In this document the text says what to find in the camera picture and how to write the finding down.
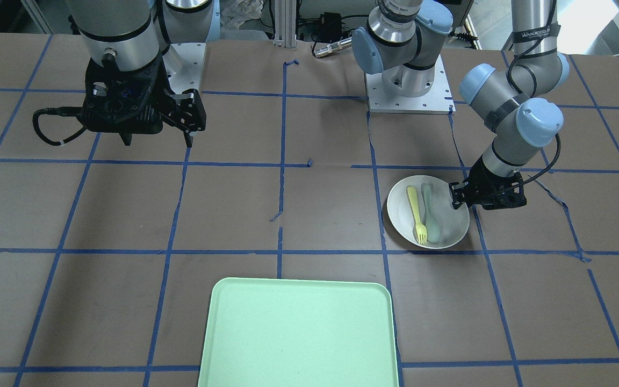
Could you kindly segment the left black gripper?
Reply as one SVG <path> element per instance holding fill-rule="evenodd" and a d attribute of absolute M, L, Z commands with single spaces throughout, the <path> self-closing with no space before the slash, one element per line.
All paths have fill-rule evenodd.
<path fill-rule="evenodd" d="M 514 209 L 527 204 L 519 173 L 500 177 L 492 173 L 479 159 L 472 165 L 466 182 L 449 183 L 451 206 L 460 209 L 480 205 L 486 210 Z"/>

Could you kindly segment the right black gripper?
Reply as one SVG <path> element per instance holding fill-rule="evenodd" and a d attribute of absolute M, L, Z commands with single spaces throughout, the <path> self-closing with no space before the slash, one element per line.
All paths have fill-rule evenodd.
<path fill-rule="evenodd" d="M 89 60 L 84 76 L 85 98 L 80 123 L 92 132 L 119 134 L 125 146 L 133 134 L 159 134 L 170 117 L 183 132 L 187 148 L 206 129 L 206 110 L 199 90 L 172 95 L 164 61 L 157 56 L 134 71 L 103 68 Z"/>

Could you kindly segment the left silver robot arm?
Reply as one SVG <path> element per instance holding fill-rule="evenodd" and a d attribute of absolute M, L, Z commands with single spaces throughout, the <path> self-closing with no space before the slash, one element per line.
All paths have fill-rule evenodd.
<path fill-rule="evenodd" d="M 513 60 L 505 70 L 482 63 L 459 92 L 495 138 L 462 183 L 450 183 L 454 208 L 513 209 L 527 203 L 519 169 L 559 139 L 560 108 L 543 95 L 562 85 L 570 67 L 557 51 L 555 1 L 513 1 Z M 454 25 L 435 1 L 378 1 L 366 24 L 352 33 L 352 51 L 366 74 L 380 74 L 391 90 L 418 97 L 435 78 L 435 62 Z"/>

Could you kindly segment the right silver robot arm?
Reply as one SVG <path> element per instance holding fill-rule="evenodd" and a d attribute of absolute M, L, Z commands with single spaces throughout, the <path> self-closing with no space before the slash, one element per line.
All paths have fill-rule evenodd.
<path fill-rule="evenodd" d="M 183 133 L 186 146 L 206 128 L 199 84 L 205 44 L 220 37 L 217 1 L 68 1 L 90 59 L 84 102 L 76 112 L 84 130 L 156 135 L 164 125 Z"/>

